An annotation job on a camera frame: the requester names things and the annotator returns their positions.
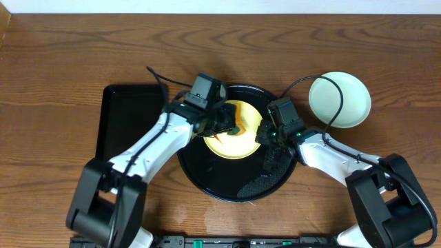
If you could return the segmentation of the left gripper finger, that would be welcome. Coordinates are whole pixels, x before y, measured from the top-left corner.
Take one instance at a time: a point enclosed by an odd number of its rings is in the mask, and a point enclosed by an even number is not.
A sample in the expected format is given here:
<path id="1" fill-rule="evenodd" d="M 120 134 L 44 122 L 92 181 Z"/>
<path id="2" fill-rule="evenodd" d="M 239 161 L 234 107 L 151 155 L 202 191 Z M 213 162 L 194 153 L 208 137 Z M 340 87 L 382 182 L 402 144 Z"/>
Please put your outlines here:
<path id="1" fill-rule="evenodd" d="M 225 103 L 220 107 L 220 124 L 222 126 L 236 125 L 237 107 L 233 103 Z"/>
<path id="2" fill-rule="evenodd" d="M 227 129 L 211 129 L 211 130 L 204 130 L 201 133 L 198 133 L 198 136 L 200 137 L 214 137 L 218 134 L 222 134 L 227 132 Z"/>

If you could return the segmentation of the orange green sponge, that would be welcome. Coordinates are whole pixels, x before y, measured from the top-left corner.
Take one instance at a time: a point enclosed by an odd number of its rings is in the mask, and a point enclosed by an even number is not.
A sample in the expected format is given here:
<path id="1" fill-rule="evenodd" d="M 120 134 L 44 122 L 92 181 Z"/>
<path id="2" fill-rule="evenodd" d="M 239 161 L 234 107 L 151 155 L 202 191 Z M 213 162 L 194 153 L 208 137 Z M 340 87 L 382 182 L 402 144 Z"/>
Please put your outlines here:
<path id="1" fill-rule="evenodd" d="M 246 127 L 242 120 L 242 107 L 240 103 L 234 103 L 236 106 L 235 112 L 235 127 L 227 132 L 229 136 L 240 136 L 246 132 Z"/>

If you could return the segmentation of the yellow plate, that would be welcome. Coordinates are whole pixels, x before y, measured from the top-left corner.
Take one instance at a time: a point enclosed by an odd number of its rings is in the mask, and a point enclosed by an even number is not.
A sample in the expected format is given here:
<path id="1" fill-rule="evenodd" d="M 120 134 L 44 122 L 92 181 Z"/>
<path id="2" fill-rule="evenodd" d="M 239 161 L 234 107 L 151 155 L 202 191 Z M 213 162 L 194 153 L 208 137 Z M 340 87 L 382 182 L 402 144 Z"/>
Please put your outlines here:
<path id="1" fill-rule="evenodd" d="M 255 142 L 256 131 L 262 116 L 251 104 L 239 100 L 228 100 L 227 103 L 240 103 L 242 120 L 246 132 L 240 136 L 229 136 L 227 132 L 214 137 L 205 137 L 205 144 L 216 155 L 228 159 L 240 159 L 253 154 L 260 146 Z"/>

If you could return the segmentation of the light blue plate front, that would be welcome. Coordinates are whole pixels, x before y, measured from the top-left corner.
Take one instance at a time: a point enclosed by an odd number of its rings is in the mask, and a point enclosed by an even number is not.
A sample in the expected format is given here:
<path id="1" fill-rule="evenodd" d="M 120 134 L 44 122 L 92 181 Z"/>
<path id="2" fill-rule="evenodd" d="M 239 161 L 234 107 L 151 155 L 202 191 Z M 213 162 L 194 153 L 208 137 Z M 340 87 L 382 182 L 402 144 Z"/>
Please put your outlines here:
<path id="1" fill-rule="evenodd" d="M 371 97 L 363 82 L 346 72 L 328 72 L 322 76 L 334 81 L 343 95 L 342 110 L 331 126 L 350 128 L 361 124 L 371 109 Z M 309 105 L 314 115 L 328 124 L 340 106 L 338 89 L 326 79 L 316 79 L 309 90 Z"/>

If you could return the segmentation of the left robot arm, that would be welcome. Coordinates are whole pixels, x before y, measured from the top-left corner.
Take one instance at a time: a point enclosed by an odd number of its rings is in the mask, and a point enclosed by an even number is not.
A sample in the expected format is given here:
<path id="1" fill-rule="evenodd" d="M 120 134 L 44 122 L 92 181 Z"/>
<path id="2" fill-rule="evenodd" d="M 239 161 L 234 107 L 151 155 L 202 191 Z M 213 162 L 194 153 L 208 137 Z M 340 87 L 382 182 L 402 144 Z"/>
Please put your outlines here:
<path id="1" fill-rule="evenodd" d="M 133 146 L 105 162 L 83 168 L 67 217 L 67 228 L 101 247 L 149 247 L 142 227 L 147 186 L 156 173 L 197 134 L 226 132 L 236 125 L 237 107 L 225 103 L 200 110 L 174 102 Z"/>

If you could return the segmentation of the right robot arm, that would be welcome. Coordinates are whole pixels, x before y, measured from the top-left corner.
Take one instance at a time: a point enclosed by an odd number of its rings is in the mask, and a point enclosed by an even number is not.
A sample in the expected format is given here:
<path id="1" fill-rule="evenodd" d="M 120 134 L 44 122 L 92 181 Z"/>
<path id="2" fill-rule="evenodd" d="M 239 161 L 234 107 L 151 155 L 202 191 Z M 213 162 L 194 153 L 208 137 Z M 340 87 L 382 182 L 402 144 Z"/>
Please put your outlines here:
<path id="1" fill-rule="evenodd" d="M 406 159 L 363 154 L 300 119 L 290 123 L 261 121 L 256 142 L 281 146 L 301 164 L 319 169 L 349 192 L 357 223 L 338 234 L 343 247 L 415 247 L 426 231 L 437 238 L 437 216 Z"/>

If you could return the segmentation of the round black tray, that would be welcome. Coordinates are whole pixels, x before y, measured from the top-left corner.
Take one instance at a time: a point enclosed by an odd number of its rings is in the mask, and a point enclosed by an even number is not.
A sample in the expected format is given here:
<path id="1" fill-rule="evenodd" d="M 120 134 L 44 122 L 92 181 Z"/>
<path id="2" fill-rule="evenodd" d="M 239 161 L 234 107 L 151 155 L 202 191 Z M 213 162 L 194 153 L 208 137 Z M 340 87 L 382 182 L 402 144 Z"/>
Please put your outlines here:
<path id="1" fill-rule="evenodd" d="M 267 105 L 276 100 L 274 94 L 250 85 L 231 85 L 227 91 L 228 100 L 249 103 L 263 119 L 271 121 Z M 284 147 L 260 144 L 247 157 L 228 159 L 213 153 L 204 138 L 197 135 L 177 156 L 190 181 L 214 198 L 246 202 L 266 197 L 279 189 L 296 167 Z"/>

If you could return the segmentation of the rectangular black tray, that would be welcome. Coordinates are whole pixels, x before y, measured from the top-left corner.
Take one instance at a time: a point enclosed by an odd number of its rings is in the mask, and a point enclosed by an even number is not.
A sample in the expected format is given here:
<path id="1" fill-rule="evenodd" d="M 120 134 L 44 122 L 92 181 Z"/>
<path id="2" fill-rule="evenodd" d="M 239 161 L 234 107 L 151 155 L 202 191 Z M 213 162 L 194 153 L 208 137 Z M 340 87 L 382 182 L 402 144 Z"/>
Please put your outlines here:
<path id="1" fill-rule="evenodd" d="M 157 122 L 163 93 L 153 84 L 114 84 L 103 90 L 95 157 L 108 161 L 129 149 Z"/>

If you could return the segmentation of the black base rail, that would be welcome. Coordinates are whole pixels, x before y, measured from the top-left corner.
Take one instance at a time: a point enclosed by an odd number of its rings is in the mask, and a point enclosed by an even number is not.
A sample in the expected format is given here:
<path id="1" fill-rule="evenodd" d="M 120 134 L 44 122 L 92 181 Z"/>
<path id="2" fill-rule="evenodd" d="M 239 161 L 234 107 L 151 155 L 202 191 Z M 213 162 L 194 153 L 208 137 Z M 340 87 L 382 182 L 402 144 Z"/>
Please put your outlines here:
<path id="1" fill-rule="evenodd" d="M 153 235 L 152 248 L 270 248 L 270 247 L 340 247 L 332 237 L 232 238 Z"/>

